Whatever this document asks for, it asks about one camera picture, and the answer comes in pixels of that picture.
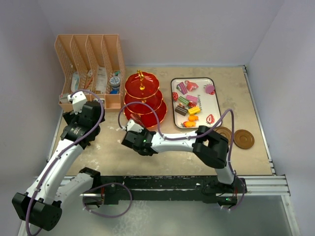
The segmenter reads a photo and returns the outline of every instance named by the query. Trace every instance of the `gray wall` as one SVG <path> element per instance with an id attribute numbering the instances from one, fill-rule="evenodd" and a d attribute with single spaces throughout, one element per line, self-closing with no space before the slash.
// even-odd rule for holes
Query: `gray wall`
<path id="1" fill-rule="evenodd" d="M 304 236 L 315 206 L 315 1 L 286 1 L 249 64 L 277 174 L 286 174 Z"/>
<path id="2" fill-rule="evenodd" d="M 58 94 L 64 77 L 54 40 L 36 1 L 1 1 L 1 235 L 18 232 L 20 220 L 11 199 L 44 167 L 61 112 Z"/>
<path id="3" fill-rule="evenodd" d="M 119 33 L 126 64 L 250 61 L 283 0 L 38 0 L 55 36 Z"/>

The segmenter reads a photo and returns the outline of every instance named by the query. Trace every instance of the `gray floor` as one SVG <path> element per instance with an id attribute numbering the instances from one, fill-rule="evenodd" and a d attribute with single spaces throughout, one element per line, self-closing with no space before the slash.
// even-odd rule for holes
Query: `gray floor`
<path id="1" fill-rule="evenodd" d="M 117 214 L 128 205 L 96 210 Z M 50 232 L 40 236 L 290 236 L 280 197 L 246 197 L 238 209 L 227 212 L 201 202 L 137 201 L 127 214 L 105 219 L 83 211 L 78 198 Z"/>

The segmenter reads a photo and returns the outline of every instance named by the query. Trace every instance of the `red tiered tray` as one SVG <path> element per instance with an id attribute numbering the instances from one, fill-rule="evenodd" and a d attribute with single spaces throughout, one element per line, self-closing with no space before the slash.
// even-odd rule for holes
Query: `red tiered tray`
<path id="1" fill-rule="evenodd" d="M 138 70 L 136 74 L 128 77 L 125 89 L 125 104 L 135 101 L 145 103 L 156 112 L 160 123 L 164 120 L 167 107 L 161 91 L 158 90 L 159 82 L 154 74 Z M 138 114 L 146 128 L 157 125 L 153 112 L 147 106 L 132 104 L 125 108 L 124 113 L 127 119 L 130 119 L 132 114 Z"/>

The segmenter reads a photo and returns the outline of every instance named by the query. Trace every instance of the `gold handle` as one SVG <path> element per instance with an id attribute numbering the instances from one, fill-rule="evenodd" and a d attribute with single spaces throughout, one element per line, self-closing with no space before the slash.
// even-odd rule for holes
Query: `gold handle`
<path id="1" fill-rule="evenodd" d="M 142 71 L 141 71 L 141 70 L 137 70 L 137 73 L 138 73 L 138 75 L 139 75 L 139 77 L 140 77 L 140 90 L 144 90 L 145 87 L 144 87 L 144 85 L 142 84 L 142 81 L 143 81 L 143 79 L 144 79 L 144 75 L 142 74 Z"/>

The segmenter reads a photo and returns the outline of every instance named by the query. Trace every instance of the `pink toy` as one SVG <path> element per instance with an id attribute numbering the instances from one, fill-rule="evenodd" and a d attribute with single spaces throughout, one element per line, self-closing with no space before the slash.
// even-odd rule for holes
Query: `pink toy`
<path id="1" fill-rule="evenodd" d="M 196 83 L 190 82 L 188 80 L 185 81 L 185 84 L 187 85 L 187 90 L 189 92 L 194 91 L 199 87 Z"/>
<path id="2" fill-rule="evenodd" d="M 186 95 L 186 99 L 192 102 L 197 103 L 198 102 L 198 98 L 195 96 L 191 96 L 191 95 Z"/>
<path id="3" fill-rule="evenodd" d="M 206 93 L 211 94 L 215 90 L 215 87 L 213 85 L 206 85 L 205 90 Z"/>
<path id="4" fill-rule="evenodd" d="M 184 82 L 180 82 L 180 83 L 176 86 L 176 88 L 177 88 L 183 95 L 186 94 L 186 93 L 188 93 L 188 92 L 187 92 L 187 89 L 185 88 Z"/>

